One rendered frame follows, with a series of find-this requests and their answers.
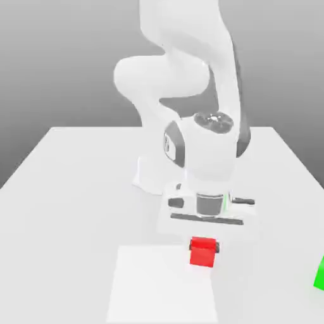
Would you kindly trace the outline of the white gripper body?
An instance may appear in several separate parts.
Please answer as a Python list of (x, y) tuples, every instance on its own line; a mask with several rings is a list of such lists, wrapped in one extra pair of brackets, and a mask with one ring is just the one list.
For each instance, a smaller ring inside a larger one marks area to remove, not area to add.
[(241, 214), (234, 218), (202, 219), (195, 215), (160, 212), (157, 230), (181, 237), (216, 239), (251, 239), (256, 235), (256, 215)]

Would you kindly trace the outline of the small red cube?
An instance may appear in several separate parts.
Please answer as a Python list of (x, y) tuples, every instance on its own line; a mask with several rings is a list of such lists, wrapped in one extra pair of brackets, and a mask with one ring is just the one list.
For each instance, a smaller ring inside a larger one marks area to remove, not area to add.
[(215, 255), (220, 252), (216, 239), (207, 237), (192, 237), (189, 244), (190, 264), (212, 268)]

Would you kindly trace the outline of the small green cube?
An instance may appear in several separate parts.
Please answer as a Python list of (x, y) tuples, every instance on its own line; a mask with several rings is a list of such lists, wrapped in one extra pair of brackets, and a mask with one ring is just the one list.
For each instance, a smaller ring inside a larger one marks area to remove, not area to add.
[(318, 265), (313, 286), (324, 291), (324, 256)]

